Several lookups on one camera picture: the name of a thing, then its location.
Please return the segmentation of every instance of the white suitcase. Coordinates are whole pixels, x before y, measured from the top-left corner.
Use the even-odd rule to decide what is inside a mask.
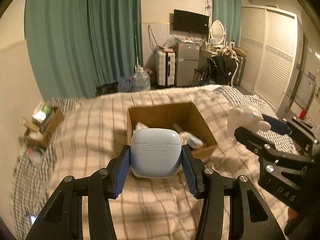
[[[175,54],[174,52],[156,53],[157,82],[159,86],[174,85]]]

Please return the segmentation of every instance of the white stuffed animal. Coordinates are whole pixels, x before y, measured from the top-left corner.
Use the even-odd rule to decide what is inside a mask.
[[[240,126],[257,133],[259,130],[269,131],[271,125],[263,120],[261,112],[253,106],[234,106],[228,116],[228,133],[233,138],[233,144],[237,143],[235,130]]]

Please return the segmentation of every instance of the blanket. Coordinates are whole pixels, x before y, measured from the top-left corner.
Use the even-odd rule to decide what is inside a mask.
[[[77,104],[85,101],[86,99],[83,98],[51,98],[46,104],[59,107],[62,114],[67,116]],[[32,226],[30,216],[38,215],[49,199],[47,184],[57,162],[53,145],[49,145],[44,153],[43,150],[38,149],[43,153],[43,159],[39,165],[31,163],[26,151],[27,147],[23,146],[19,152],[13,171],[14,182],[10,194],[11,216],[18,240],[26,238]]]
[[[206,167],[222,176],[237,178],[246,175],[283,228],[287,221],[287,207],[258,186],[257,156],[240,143],[234,146],[227,135],[228,111],[234,105],[253,105],[263,114],[276,116],[263,100],[244,96],[231,87],[223,86],[213,91],[192,88],[117,93],[88,100],[65,116],[50,146],[54,168],[47,169],[46,179],[38,183],[50,196],[65,176],[73,175],[77,179],[106,167],[126,144],[126,112],[129,107],[190,101],[196,105],[218,143],[205,163]],[[273,141],[277,149],[297,154],[289,137],[271,131],[260,135]],[[118,199],[109,202],[118,239],[193,239],[202,207],[202,201],[189,193],[182,172],[168,179],[137,179],[129,171],[123,192]],[[28,205],[26,202],[13,204],[19,211]],[[28,212],[39,212],[43,204],[38,203],[37,210]],[[228,239],[228,198],[225,198],[224,209],[222,239]],[[15,222],[20,228],[19,238],[25,238],[30,223],[23,216]],[[84,239],[90,239],[86,197],[83,199],[83,234]]]

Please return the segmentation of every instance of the teal curtain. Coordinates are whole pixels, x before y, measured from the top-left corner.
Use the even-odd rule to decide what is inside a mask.
[[[242,20],[242,0],[212,0],[213,14],[212,21],[219,20],[227,29],[226,41],[231,39],[239,45],[240,27]]]
[[[26,0],[24,25],[44,100],[92,98],[142,62],[140,0]]]

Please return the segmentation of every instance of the open cardboard box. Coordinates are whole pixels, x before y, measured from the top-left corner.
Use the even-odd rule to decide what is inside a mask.
[[[165,128],[174,130],[173,123],[184,131],[204,141],[207,147],[192,150],[195,158],[207,159],[217,147],[217,141],[212,135],[202,115],[193,103],[178,103],[160,106],[129,108],[127,112],[127,144],[131,145],[133,130],[137,122],[150,128]]]
[[[40,147],[46,148],[51,140],[52,134],[55,132],[58,125],[64,120],[64,117],[58,107],[53,108],[54,109],[54,116],[50,120],[48,127],[44,131],[43,138],[41,140],[33,139],[29,136],[30,130],[27,129],[24,133],[24,137],[27,140],[27,143],[29,145],[38,145]]]

